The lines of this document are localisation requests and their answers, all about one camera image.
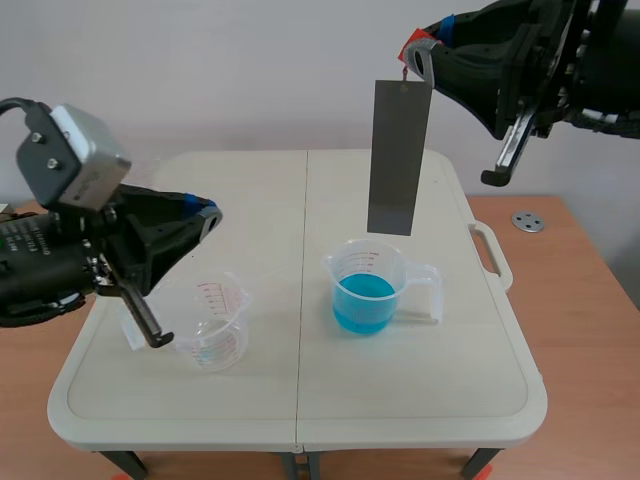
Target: cup rim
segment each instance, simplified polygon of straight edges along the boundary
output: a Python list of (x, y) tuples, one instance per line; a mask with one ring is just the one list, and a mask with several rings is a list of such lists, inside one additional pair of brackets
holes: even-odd
[(407, 257), (404, 256), (404, 254), (396, 247), (394, 247), (393, 245), (390, 245), (389, 243), (386, 242), (382, 242), (380, 240), (375, 240), (375, 239), (371, 239), (371, 238), (352, 238), (347, 240), (346, 242), (344, 242), (342, 245), (340, 245), (336, 251), (330, 255), (325, 255), (323, 257), (323, 265), (325, 270), (327, 270), (327, 272), (329, 273), (329, 277), (331, 278), (331, 281), (333, 282), (333, 284), (338, 287), (340, 290), (342, 290), (344, 293), (346, 293), (347, 295), (350, 295), (354, 298), (357, 298), (359, 300), (366, 300), (368, 302), (383, 302), (385, 300), (392, 300), (400, 295), (402, 295), (402, 293), (404, 293), (404, 291), (407, 289), (407, 287), (409, 286), (409, 284), (411, 283), (409, 280), (407, 280), (405, 278), (405, 282), (404, 285), (402, 286), (402, 288), (400, 288), (397, 292), (394, 292), (392, 295), (387, 295), (386, 297), (366, 297), (364, 295), (358, 295), (357, 293), (353, 293), (350, 290), (347, 290), (346, 288), (344, 288), (340, 282), (338, 282), (338, 280), (336, 279), (335, 275), (333, 274), (333, 272), (331, 271), (331, 266), (330, 266), (330, 261), (335, 257), (335, 255), (337, 253), (339, 253), (341, 250), (343, 250), (344, 248), (346, 248), (349, 245), (353, 245), (354, 243), (358, 243), (358, 242), (369, 242), (369, 243), (375, 243), (378, 244), (380, 246), (383, 246), (385, 248), (390, 248), (392, 250), (394, 250), (398, 255), (400, 255), (400, 257), (404, 260), (405, 264), (408, 264), (409, 261), (407, 260)]

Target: table handle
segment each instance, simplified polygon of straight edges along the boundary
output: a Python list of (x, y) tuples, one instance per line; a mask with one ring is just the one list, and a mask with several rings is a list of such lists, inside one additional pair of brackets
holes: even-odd
[(476, 233), (482, 239), (487, 247), (491, 264), (497, 272), (504, 291), (508, 292), (511, 285), (513, 285), (513, 273), (511, 273), (511, 268), (509, 268), (504, 253), (502, 253), (502, 248), (500, 248), (496, 234), (493, 233), (493, 230), (491, 230), (487, 224), (482, 222), (476, 222), (471, 225), (471, 230), (472, 233)]

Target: measuring cup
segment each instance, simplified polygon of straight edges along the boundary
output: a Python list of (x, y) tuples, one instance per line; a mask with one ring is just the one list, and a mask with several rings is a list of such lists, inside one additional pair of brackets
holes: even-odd
[[(162, 329), (175, 334), (173, 348), (208, 371), (231, 366), (246, 350), (249, 329), (244, 312), (251, 300), (229, 272), (173, 275), (147, 297)], [(123, 330), (135, 349), (140, 340), (132, 341), (137, 328), (131, 327), (130, 315), (129, 319)]]
[(377, 240), (349, 240), (323, 259), (333, 282), (332, 305), (338, 323), (356, 333), (376, 333), (393, 318), (398, 299), (414, 284), (430, 287), (431, 319), (444, 309), (437, 268), (409, 262), (400, 250)]

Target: robotic arm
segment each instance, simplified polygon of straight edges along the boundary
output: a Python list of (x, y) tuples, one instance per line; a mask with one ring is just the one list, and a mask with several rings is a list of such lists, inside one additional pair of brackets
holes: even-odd
[(0, 212), (0, 327), (42, 323), (85, 295), (120, 296), (147, 343), (171, 342), (144, 301), (222, 219), (211, 200), (121, 184), (131, 162), (102, 121), (70, 105), (21, 98), (31, 134), (18, 166), (49, 213)]
[(626, 3), (499, 0), (417, 31), (401, 59), (507, 137), (481, 176), (504, 186), (529, 137), (547, 138), (555, 122), (640, 138), (640, 10)]

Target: wooden table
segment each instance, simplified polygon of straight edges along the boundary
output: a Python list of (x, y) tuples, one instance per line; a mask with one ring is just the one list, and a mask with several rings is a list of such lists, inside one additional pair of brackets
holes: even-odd
[[(562, 201), (474, 198), (496, 232), (515, 282), (509, 297), (542, 372), (549, 413), (525, 445), (493, 462), (491, 479), (635, 478), (640, 454), (640, 314)], [(527, 234), (516, 210), (547, 227)], [(86, 317), (0, 331), (0, 479), (110, 479), (116, 467), (66, 445), (50, 429), (49, 391)], [(455, 479), (466, 450), (347, 451), (323, 457), (326, 480)], [(281, 479), (280, 460), (259, 453), (153, 453), (152, 479)]]

